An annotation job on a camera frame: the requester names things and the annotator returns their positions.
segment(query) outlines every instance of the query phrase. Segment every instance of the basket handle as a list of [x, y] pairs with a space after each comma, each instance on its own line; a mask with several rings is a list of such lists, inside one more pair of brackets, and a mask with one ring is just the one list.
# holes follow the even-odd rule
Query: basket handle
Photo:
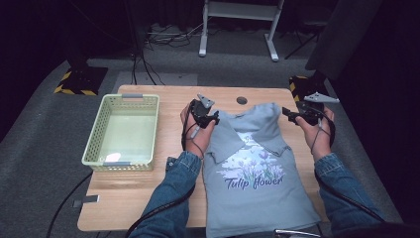
[[104, 162], [102, 164], [104, 167], [122, 167], [122, 166], [130, 166], [130, 162]]
[[143, 93], [124, 93], [121, 95], [124, 98], [143, 98]]

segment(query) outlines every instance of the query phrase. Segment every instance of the wooden table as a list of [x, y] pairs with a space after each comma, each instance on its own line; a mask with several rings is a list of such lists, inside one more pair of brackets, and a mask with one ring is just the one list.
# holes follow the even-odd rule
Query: wooden table
[[[122, 85], [119, 93], [157, 94], [160, 97], [155, 146], [155, 168], [151, 172], [94, 172], [86, 195], [98, 194], [98, 202], [84, 203], [78, 220], [82, 231], [127, 230], [142, 214], [155, 187], [164, 178], [167, 157], [178, 157], [182, 151], [182, 126], [179, 114], [197, 93], [214, 100], [212, 109], [231, 114], [250, 109], [256, 104], [276, 102], [297, 111], [288, 89], [200, 87], [200, 86], [144, 86]], [[248, 103], [240, 105], [239, 96]], [[280, 116], [279, 126], [286, 143], [293, 149], [297, 168], [309, 197], [323, 220], [327, 220], [324, 204], [318, 195], [319, 186], [314, 178], [313, 159], [302, 130]], [[188, 227], [206, 226], [207, 201], [202, 175], [198, 177], [190, 197]]]

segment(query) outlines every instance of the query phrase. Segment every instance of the black tracker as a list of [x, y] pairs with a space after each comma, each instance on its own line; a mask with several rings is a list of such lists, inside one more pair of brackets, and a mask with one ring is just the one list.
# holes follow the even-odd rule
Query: black tracker
[[189, 104], [189, 109], [197, 125], [204, 129], [212, 120], [216, 121], [216, 125], [219, 124], [219, 111], [216, 111], [212, 116], [207, 115], [214, 102], [200, 94], [198, 94], [198, 97], [200, 97], [200, 100], [192, 99]]
[[302, 117], [307, 123], [309, 123], [312, 126], [318, 124], [318, 119], [322, 120], [323, 118], [324, 103], [298, 101], [296, 102], [296, 106], [299, 109], [299, 111], [301, 111], [300, 113], [291, 112], [285, 107], [281, 108], [282, 114], [287, 116], [288, 120], [293, 122], [295, 125], [297, 125], [297, 116]]
[[322, 120], [325, 117], [328, 121], [328, 125], [330, 126], [330, 146], [333, 146], [336, 137], [336, 125], [334, 125], [334, 122], [325, 115], [324, 103], [298, 101], [296, 102], [296, 106], [301, 112], [291, 112], [289, 109], [282, 107], [281, 113], [287, 116], [288, 121], [293, 122], [295, 125], [297, 125], [296, 117], [298, 116], [305, 119], [305, 121], [312, 126], [317, 125], [319, 120]]

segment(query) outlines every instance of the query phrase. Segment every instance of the person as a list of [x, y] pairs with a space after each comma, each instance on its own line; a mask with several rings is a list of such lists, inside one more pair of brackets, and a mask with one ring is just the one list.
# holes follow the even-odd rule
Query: person
[[[187, 114], [188, 107], [189, 105], [181, 111], [180, 118], [184, 128], [193, 128], [195, 121], [192, 115]], [[382, 233], [391, 236], [380, 237], [402, 237], [399, 236], [401, 232], [407, 230], [415, 236], [405, 237], [419, 237], [420, 231], [416, 227], [401, 228], [401, 224], [384, 222], [382, 214], [362, 185], [331, 151], [331, 132], [325, 117], [334, 121], [334, 113], [327, 107], [324, 113], [321, 123], [315, 126], [308, 124], [302, 117], [297, 117], [296, 122], [302, 128], [306, 144], [313, 155], [315, 174], [321, 184], [320, 195], [331, 221], [334, 237], [367, 237], [367, 234], [375, 237]], [[200, 129], [193, 139], [190, 137], [194, 130], [186, 130], [185, 150], [177, 159], [167, 159], [165, 177], [153, 192], [142, 218], [128, 231], [130, 238], [184, 237], [189, 216], [187, 196], [194, 189], [203, 163], [203, 152], [209, 145], [214, 127], [213, 120], [205, 129]], [[332, 191], [350, 199], [356, 205], [341, 199]]]

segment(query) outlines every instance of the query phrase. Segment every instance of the gray t-shirt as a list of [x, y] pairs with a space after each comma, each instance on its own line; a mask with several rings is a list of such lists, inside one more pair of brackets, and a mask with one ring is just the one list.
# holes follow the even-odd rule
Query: gray t-shirt
[[237, 115], [220, 111], [203, 169], [207, 237], [301, 229], [320, 221], [281, 137], [280, 112], [275, 103]]

